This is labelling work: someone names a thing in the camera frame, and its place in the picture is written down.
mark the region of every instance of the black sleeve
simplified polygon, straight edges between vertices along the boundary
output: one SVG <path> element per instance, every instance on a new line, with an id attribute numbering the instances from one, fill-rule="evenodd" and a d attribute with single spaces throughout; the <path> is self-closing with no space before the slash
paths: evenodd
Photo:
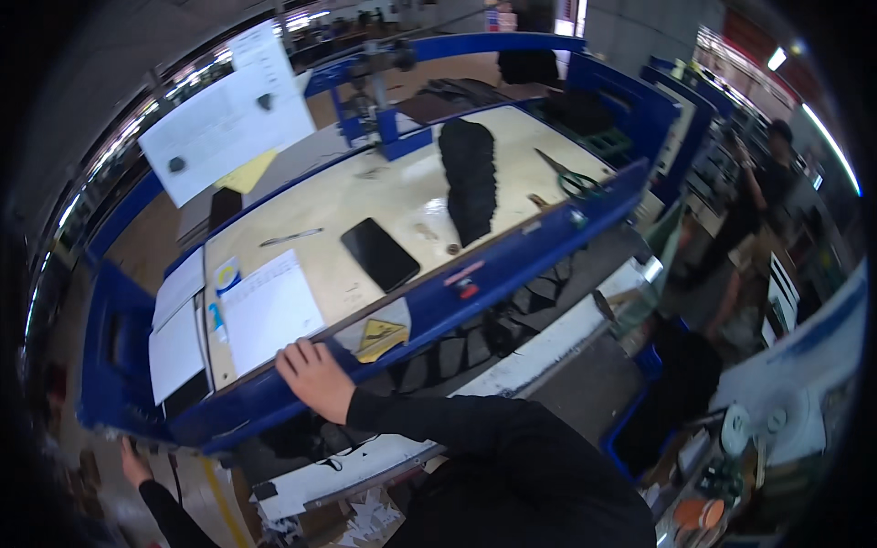
<path id="1" fill-rule="evenodd" d="M 171 548 L 218 548 L 159 482 L 144 481 L 139 491 Z"/>
<path id="2" fill-rule="evenodd" d="M 767 202 L 767 209 L 773 210 L 785 201 L 795 185 L 795 175 L 791 169 L 779 164 L 768 165 L 759 175 L 755 179 L 761 187 L 761 195 Z"/>
<path id="3" fill-rule="evenodd" d="M 347 423 L 491 459 L 538 504 L 587 506 L 607 522 L 633 519 L 652 528 L 649 508 L 628 480 L 541 403 L 498 396 L 383 397 L 357 388 Z"/>

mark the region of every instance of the person's right hand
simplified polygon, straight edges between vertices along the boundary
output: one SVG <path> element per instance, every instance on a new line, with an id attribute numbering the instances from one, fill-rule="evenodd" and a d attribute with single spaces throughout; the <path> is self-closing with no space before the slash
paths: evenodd
<path id="1" fill-rule="evenodd" d="M 347 423 L 347 410 L 356 386 L 323 343 L 299 338 L 277 352 L 277 373 L 293 394 L 327 421 Z"/>
<path id="2" fill-rule="evenodd" d="M 734 139 L 734 160 L 743 164 L 747 161 L 750 161 L 749 149 L 746 148 L 746 145 L 743 144 L 743 140 L 740 137 Z"/>
<path id="3" fill-rule="evenodd" d="M 138 455 L 131 447 L 131 439 L 122 437 L 122 472 L 135 489 L 146 480 L 153 479 L 153 471 L 145 457 Z"/>

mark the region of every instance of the black phone screen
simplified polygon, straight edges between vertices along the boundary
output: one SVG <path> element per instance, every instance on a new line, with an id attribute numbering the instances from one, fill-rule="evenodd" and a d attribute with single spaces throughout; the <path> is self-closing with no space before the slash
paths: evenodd
<path id="1" fill-rule="evenodd" d="M 341 243 L 384 293 L 420 272 L 420 264 L 369 217 L 341 235 Z"/>

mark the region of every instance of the yellow floor line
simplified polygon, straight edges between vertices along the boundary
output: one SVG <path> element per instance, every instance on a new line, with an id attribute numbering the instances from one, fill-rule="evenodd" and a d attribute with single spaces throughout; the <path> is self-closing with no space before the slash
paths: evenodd
<path id="1" fill-rule="evenodd" d="M 225 524 L 228 525 L 228 529 L 232 532 L 234 544 L 236 544 L 238 548 L 249 548 L 249 544 L 244 538 L 244 533 L 240 530 L 238 522 L 235 521 L 234 516 L 232 516 L 232 511 L 228 507 L 228 501 L 225 500 L 225 495 L 222 494 L 219 480 L 213 473 L 213 461 L 205 459 L 204 457 L 199 457 L 198 460 L 201 461 L 201 466 L 204 467 L 204 473 L 207 475 L 207 482 L 210 483 L 210 491 L 213 492 L 213 498 L 217 500 L 217 505 L 219 506 L 219 513 L 222 514 Z"/>

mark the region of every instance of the scissors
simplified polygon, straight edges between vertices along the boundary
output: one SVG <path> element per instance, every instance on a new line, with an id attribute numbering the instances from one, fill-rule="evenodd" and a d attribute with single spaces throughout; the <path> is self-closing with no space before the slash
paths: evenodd
<path id="1" fill-rule="evenodd" d="M 572 172 L 563 165 L 552 160 L 548 154 L 543 153 L 537 148 L 534 148 L 533 150 L 542 157 L 542 160 L 545 160 L 545 163 L 551 166 L 551 169 L 557 174 L 557 183 L 560 185 L 560 189 L 566 192 L 568 196 L 584 200 L 591 195 L 599 194 L 597 189 L 599 188 L 600 183 L 597 179 Z"/>

